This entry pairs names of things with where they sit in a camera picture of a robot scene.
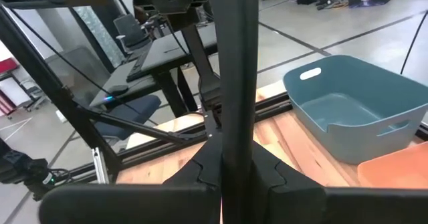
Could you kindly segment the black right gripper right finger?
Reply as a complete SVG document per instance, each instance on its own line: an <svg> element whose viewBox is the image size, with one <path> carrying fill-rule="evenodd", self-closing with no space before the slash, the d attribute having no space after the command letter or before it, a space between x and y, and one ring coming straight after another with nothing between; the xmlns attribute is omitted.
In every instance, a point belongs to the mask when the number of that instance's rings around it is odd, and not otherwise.
<svg viewBox="0 0 428 224"><path fill-rule="evenodd" d="M253 144L252 221L255 224L320 224L324 187Z"/></svg>

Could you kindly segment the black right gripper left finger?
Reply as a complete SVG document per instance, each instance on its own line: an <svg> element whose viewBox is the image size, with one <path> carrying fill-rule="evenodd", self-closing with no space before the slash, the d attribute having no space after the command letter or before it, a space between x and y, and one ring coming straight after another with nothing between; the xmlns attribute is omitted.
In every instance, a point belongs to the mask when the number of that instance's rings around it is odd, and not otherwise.
<svg viewBox="0 0 428 224"><path fill-rule="evenodd" d="M180 188L174 200L175 224L219 224L221 210L222 135L216 134L164 186Z"/></svg>

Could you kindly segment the teal plastic bin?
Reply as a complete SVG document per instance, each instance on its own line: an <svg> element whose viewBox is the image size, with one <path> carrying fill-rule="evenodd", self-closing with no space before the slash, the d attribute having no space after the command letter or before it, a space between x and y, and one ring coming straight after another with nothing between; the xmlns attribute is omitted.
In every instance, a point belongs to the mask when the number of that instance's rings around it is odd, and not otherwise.
<svg viewBox="0 0 428 224"><path fill-rule="evenodd" d="M428 86L349 55L292 69L282 81L299 121L347 164L407 148L428 111Z"/></svg>

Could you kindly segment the black computer mouse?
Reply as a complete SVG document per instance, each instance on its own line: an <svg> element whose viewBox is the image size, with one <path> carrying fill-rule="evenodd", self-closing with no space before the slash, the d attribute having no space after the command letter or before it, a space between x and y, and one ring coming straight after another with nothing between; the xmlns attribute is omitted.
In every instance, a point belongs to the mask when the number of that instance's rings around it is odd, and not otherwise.
<svg viewBox="0 0 428 224"><path fill-rule="evenodd" d="M110 96L119 96L127 93L129 87L127 85L115 85L107 90L107 94Z"/></svg>

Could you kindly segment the black keyboard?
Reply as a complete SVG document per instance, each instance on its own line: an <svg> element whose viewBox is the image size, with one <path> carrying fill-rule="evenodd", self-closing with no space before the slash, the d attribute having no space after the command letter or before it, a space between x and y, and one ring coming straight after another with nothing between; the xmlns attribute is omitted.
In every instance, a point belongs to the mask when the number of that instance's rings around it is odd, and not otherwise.
<svg viewBox="0 0 428 224"><path fill-rule="evenodd" d="M132 82L134 80L137 80L137 79L143 77L142 66L144 64L144 61L145 61L147 55L148 55L148 53L144 52L138 57L137 61L134 63L134 65L132 66L132 68L130 69L130 72L128 73L128 75L126 77L127 82Z"/></svg>

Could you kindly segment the dark grey desk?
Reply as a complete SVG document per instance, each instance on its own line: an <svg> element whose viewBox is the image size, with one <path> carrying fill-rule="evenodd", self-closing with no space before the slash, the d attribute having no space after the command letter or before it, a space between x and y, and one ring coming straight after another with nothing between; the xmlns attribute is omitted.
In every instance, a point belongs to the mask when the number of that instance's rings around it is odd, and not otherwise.
<svg viewBox="0 0 428 224"><path fill-rule="evenodd" d="M217 53L215 24L210 23L205 27L197 27L197 30L207 55ZM127 82L126 77L135 62L116 68L104 84L104 87L92 100L90 107L111 109L121 105L123 102L129 102L153 92L162 91L176 117L180 117L186 112L197 110L194 95L190 91L181 70L181 66L192 61L187 53L187 46L180 31L154 40L142 66L143 77ZM127 85L129 90L119 96L108 95L108 88L115 85Z"/></svg>

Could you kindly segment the orange plastic tray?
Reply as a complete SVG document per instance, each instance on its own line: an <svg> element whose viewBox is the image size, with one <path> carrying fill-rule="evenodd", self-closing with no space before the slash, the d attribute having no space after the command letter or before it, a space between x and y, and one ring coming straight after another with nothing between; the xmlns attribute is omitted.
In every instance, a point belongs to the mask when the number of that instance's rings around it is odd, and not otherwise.
<svg viewBox="0 0 428 224"><path fill-rule="evenodd" d="M428 142L362 162L357 175L363 187L428 189Z"/></svg>

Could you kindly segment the grey office chair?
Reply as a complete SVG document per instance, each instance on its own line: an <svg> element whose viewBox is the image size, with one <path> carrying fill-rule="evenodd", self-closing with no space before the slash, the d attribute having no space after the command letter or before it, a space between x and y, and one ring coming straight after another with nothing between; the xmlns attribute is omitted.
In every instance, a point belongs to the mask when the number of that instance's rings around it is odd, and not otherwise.
<svg viewBox="0 0 428 224"><path fill-rule="evenodd" d="M141 28L133 15L123 15L113 21L118 35L116 39L121 43L126 53L132 53L150 43L149 34Z"/></svg>

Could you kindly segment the black device with green light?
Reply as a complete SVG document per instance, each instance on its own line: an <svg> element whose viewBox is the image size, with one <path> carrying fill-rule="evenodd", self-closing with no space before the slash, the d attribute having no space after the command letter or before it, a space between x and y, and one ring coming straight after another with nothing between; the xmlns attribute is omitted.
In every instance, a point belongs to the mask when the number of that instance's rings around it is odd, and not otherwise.
<svg viewBox="0 0 428 224"><path fill-rule="evenodd" d="M0 183L23 183L33 194L35 201L40 201L57 182L63 185L72 180L66 169L51 169L44 158L33 159L25 153L13 150L0 138Z"/></svg>

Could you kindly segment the black diagonal frame strut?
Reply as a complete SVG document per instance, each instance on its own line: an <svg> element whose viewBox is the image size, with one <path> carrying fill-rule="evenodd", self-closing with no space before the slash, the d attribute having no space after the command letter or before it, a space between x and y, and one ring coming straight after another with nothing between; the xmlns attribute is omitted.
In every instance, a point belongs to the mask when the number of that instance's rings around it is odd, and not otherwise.
<svg viewBox="0 0 428 224"><path fill-rule="evenodd" d="M120 127L123 129L127 129L127 130L132 130L133 132L151 136L160 140L165 140L167 142L185 143L191 139L191 137L188 137L185 134L177 134L175 132L165 132L163 130L145 126L143 124L140 124L134 121L124 120L124 119L115 117L111 114L103 113L101 111L94 111L81 106L77 107L76 110L78 112L81 112L85 117L91 120L95 120L97 122L103 122L103 123Z"/></svg>

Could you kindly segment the silver aluminium bracket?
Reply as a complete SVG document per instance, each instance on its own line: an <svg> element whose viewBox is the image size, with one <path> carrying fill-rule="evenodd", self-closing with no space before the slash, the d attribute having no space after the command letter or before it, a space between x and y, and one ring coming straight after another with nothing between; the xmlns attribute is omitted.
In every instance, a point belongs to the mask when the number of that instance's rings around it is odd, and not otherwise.
<svg viewBox="0 0 428 224"><path fill-rule="evenodd" d="M104 156L98 147L92 149L92 157L99 184L109 184L108 169L104 161Z"/></svg>

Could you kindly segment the black upright frame post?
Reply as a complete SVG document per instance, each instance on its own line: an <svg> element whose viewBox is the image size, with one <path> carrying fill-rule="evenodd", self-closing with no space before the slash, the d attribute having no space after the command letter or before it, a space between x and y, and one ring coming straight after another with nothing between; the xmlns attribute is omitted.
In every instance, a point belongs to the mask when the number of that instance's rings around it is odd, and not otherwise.
<svg viewBox="0 0 428 224"><path fill-rule="evenodd" d="M90 119L80 112L78 105L72 99L70 91L64 87L51 71L33 44L2 6L0 6L0 41L4 43L28 74L48 95L58 110L85 140L86 144L91 149L99 148L104 155L110 182L115 183L122 161L96 130Z"/></svg>

